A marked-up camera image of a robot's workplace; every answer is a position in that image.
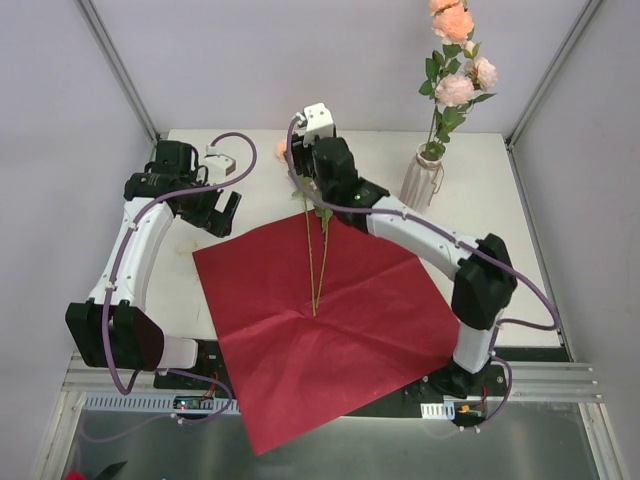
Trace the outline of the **peach artificial flower stem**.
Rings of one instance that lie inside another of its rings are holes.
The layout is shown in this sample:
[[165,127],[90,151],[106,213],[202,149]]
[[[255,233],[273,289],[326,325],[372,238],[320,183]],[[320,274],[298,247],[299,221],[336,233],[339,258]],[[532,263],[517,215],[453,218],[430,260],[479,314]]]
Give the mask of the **peach artificial flower stem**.
[[[288,151],[286,147],[286,140],[280,140],[275,147],[275,156],[281,161],[285,162],[287,160]],[[305,229],[306,229],[306,240],[307,240],[307,248],[308,248],[308,266],[309,266],[309,277],[310,277],[310,290],[311,290],[311,312],[313,316],[317,315],[317,308],[319,306],[319,300],[317,299],[317,293],[319,290],[316,289],[315,285],[315,271],[314,271],[314,255],[313,255],[313,241],[311,234],[311,218],[310,218],[310,200],[298,188],[295,188],[295,191],[292,194],[293,197],[301,199],[302,211],[305,219]]]

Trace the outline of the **dark red wrapping paper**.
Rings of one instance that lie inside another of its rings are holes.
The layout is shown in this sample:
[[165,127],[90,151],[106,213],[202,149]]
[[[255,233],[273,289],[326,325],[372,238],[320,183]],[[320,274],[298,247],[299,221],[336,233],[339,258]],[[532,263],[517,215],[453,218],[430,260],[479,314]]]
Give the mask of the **dark red wrapping paper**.
[[[310,218],[317,289],[323,235]],[[316,316],[303,213],[199,250],[194,262],[259,455],[346,415],[288,407],[267,391],[317,378],[385,395],[444,366],[457,341],[457,319],[420,260],[337,221]]]

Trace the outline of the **pink artificial flower stem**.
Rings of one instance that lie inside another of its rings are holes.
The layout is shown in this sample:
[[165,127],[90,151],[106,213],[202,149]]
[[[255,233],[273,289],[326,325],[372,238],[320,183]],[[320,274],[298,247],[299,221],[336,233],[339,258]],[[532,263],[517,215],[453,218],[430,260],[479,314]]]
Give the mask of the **pink artificial flower stem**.
[[433,102],[429,132],[419,158],[427,162],[444,157],[451,134],[474,106],[495,94],[497,68],[480,54],[474,40],[475,22],[466,1],[430,1],[431,29],[441,46],[425,59],[419,93]]

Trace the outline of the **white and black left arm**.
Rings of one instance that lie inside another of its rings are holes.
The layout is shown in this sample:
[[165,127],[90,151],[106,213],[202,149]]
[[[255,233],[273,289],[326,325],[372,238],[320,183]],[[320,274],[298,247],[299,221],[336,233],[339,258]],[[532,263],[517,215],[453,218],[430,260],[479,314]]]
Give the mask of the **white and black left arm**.
[[177,368],[188,388],[204,387],[210,363],[198,356],[193,339],[165,333],[146,313],[153,265],[174,219],[218,238],[231,233],[240,194],[231,193],[217,209],[222,194],[213,185],[236,169],[235,159],[208,147],[200,157],[194,146],[162,140],[155,158],[124,186],[124,211],[107,265],[88,299],[72,303],[65,322],[84,363],[93,368],[154,371]]

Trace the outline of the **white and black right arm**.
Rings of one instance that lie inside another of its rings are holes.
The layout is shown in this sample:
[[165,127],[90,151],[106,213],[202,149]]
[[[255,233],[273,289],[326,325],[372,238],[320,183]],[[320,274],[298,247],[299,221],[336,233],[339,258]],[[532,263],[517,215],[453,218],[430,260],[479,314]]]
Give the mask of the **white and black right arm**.
[[435,267],[453,284],[451,310],[460,327],[448,363],[429,374],[432,388],[464,399],[481,388],[491,363],[499,316],[517,286],[504,241],[458,235],[429,222],[383,187],[362,177],[346,141],[289,130],[286,161],[296,185],[302,176],[317,186],[312,200],[339,222],[402,247]]

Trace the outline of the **white ribbed ceramic vase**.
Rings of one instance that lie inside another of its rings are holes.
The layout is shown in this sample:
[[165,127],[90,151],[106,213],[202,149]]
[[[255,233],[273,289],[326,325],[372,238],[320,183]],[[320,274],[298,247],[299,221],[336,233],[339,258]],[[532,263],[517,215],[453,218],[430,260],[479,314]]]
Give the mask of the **white ribbed ceramic vase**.
[[439,192],[444,179],[442,155],[432,143],[420,144],[406,171],[400,190],[400,201],[407,207],[424,213]]

